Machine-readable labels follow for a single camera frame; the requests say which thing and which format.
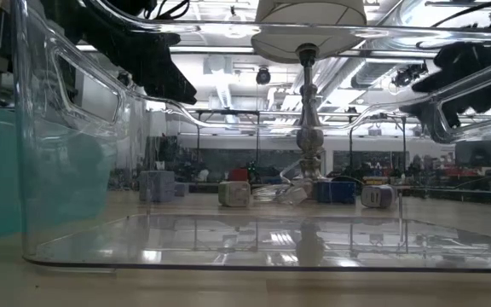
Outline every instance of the red object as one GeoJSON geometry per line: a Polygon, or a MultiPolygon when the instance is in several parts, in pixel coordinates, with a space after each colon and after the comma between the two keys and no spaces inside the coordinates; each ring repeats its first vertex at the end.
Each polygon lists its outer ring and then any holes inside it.
{"type": "Polygon", "coordinates": [[[457,167],[451,167],[444,170],[446,176],[478,176],[476,170],[460,169],[457,167]]]}
{"type": "Polygon", "coordinates": [[[228,174],[229,181],[247,181],[247,169],[234,169],[228,174]]]}

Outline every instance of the lamp shade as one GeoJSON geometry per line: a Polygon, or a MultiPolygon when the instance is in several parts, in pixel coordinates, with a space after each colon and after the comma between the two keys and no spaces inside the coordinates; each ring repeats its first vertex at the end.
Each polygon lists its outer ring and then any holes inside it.
{"type": "MultiPolygon", "coordinates": [[[[260,0],[256,22],[360,26],[367,23],[362,0],[260,0]]],[[[299,63],[297,47],[316,45],[319,59],[345,51],[361,39],[347,31],[322,28],[266,28],[251,38],[253,49],[262,57],[280,63],[299,63]]]]}

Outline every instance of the gray cube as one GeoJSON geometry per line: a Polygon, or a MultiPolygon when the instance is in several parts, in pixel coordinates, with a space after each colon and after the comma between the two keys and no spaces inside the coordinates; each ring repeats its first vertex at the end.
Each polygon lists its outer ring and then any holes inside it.
{"type": "Polygon", "coordinates": [[[176,183],[176,196],[184,197],[188,194],[188,184],[186,183],[176,183]]]}
{"type": "Polygon", "coordinates": [[[140,173],[141,201],[172,201],[175,192],[173,171],[142,171],[140,173]]]}

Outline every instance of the monitor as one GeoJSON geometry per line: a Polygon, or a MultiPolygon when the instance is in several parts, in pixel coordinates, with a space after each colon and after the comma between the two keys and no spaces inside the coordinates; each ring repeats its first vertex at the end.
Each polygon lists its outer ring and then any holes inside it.
{"type": "Polygon", "coordinates": [[[455,153],[457,166],[491,167],[491,140],[458,142],[455,153]]]}

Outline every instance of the blue box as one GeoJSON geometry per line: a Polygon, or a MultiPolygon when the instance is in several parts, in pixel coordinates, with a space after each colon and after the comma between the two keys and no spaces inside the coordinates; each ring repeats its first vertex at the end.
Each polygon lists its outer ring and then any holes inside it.
{"type": "Polygon", "coordinates": [[[320,203],[355,204],[355,182],[318,182],[316,194],[320,203]]]}

